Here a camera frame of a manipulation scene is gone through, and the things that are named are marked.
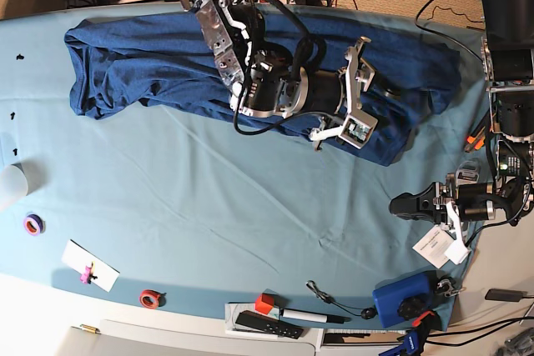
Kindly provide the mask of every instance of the blue clamp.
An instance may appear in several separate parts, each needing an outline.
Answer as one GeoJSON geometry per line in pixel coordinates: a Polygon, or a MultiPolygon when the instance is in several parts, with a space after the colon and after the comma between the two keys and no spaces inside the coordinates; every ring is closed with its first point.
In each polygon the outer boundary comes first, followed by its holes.
{"type": "Polygon", "coordinates": [[[413,330],[404,337],[404,342],[402,345],[390,350],[386,350],[385,352],[379,354],[379,356],[400,356],[402,354],[414,354],[418,351],[419,336],[417,335],[417,331],[413,330]]]}

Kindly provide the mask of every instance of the red object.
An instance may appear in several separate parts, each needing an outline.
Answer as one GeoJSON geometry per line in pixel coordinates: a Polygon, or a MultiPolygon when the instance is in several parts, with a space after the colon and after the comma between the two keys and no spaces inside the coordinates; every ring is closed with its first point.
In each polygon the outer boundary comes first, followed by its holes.
{"type": "Polygon", "coordinates": [[[416,318],[413,323],[411,324],[412,327],[419,327],[419,324],[421,324],[421,321],[423,320],[423,318],[425,318],[426,316],[428,316],[429,314],[431,314],[432,316],[435,316],[436,314],[434,312],[432,312],[431,310],[428,310],[426,312],[424,312],[421,316],[419,316],[418,318],[416,318]]]}
{"type": "Polygon", "coordinates": [[[254,304],[254,310],[262,314],[269,314],[275,306],[275,298],[267,293],[262,293],[254,304]]]}
{"type": "Polygon", "coordinates": [[[139,302],[141,302],[145,308],[158,308],[159,298],[161,298],[161,293],[145,289],[141,293],[141,296],[139,296],[139,302]]]}

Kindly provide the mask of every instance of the blue case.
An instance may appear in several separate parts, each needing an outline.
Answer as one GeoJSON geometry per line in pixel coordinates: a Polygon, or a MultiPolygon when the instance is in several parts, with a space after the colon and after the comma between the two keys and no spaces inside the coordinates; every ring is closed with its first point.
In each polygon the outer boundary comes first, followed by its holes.
{"type": "Polygon", "coordinates": [[[375,300],[382,327],[388,328],[405,321],[397,313],[404,299],[420,296],[426,301],[426,306],[429,308],[432,304],[433,295],[434,291],[431,290],[431,283],[427,273],[419,273],[375,289],[373,291],[373,299],[375,300]]]}

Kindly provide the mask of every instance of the white paper note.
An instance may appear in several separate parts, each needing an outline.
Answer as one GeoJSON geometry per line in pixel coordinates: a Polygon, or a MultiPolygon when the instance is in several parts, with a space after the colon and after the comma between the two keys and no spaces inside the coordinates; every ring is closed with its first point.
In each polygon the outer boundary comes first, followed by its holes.
{"type": "Polygon", "coordinates": [[[439,225],[435,225],[421,241],[414,245],[413,249],[434,267],[441,268],[449,261],[445,251],[453,242],[451,235],[443,231],[439,225]]]}
{"type": "Polygon", "coordinates": [[[61,260],[70,268],[78,271],[80,273],[80,277],[83,273],[85,273],[85,267],[91,267],[92,263],[94,278],[91,279],[91,283],[98,285],[106,292],[111,291],[111,288],[115,284],[115,281],[117,281],[119,275],[117,270],[109,267],[99,258],[95,258],[91,253],[79,246],[74,241],[68,241],[61,260]]]}

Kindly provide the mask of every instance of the red tape roll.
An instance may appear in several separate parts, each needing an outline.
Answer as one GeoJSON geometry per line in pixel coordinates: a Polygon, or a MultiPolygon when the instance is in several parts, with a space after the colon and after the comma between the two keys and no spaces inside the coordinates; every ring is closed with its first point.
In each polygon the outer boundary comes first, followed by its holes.
{"type": "Polygon", "coordinates": [[[159,298],[161,298],[161,293],[145,289],[141,293],[141,296],[139,296],[139,302],[141,302],[145,308],[154,309],[159,307],[159,298]]]}

